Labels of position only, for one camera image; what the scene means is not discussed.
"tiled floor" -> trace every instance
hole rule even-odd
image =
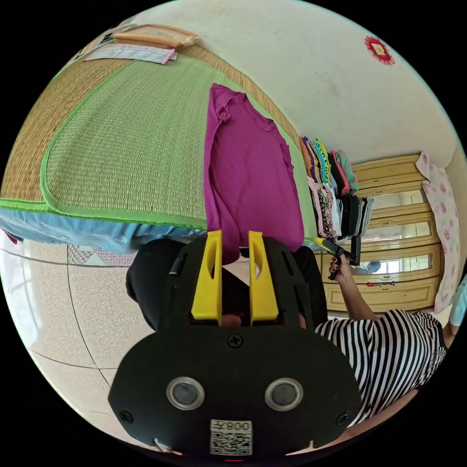
[[[116,369],[152,332],[126,294],[134,255],[24,241],[0,231],[0,275],[21,339],[50,385],[96,428],[138,444],[107,402]],[[248,261],[228,269],[248,282]]]

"person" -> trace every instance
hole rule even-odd
[[[165,279],[183,245],[169,239],[153,240],[140,249],[127,272],[128,294],[155,331],[164,306]],[[459,326],[449,322],[443,328],[422,310],[391,309],[376,315],[360,294],[344,256],[340,265],[332,258],[329,271],[337,271],[336,281],[349,318],[329,319],[313,252],[301,247],[292,255],[313,299],[315,332],[344,353],[359,384],[360,410],[344,434],[331,443],[335,444],[378,425],[407,404],[436,371]],[[249,309],[249,286],[223,268],[222,326],[248,325]],[[302,315],[300,324],[307,326]]]
[[[315,331],[349,358],[362,396],[360,412],[345,432],[323,449],[374,429],[407,405],[431,378],[451,346],[467,308],[467,273],[443,327],[429,312],[393,309],[376,315],[364,301],[345,257],[332,258],[349,319],[327,320]],[[310,447],[292,454],[315,450]]]

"striped shirt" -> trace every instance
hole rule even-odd
[[[441,323],[421,310],[390,310],[377,321],[329,320],[315,332],[339,347],[355,372],[362,405],[349,426],[423,386],[447,351]]]

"red ornament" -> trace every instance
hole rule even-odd
[[[365,45],[373,57],[376,57],[380,62],[385,65],[394,64],[394,59],[389,54],[388,48],[379,39],[367,36],[365,39]]]

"hand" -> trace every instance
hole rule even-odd
[[[331,260],[331,267],[329,268],[329,272],[337,271],[336,281],[339,283],[340,286],[352,283],[354,278],[352,276],[352,268],[350,267],[349,263],[345,255],[341,256],[341,264],[337,264],[337,258],[333,257]]]

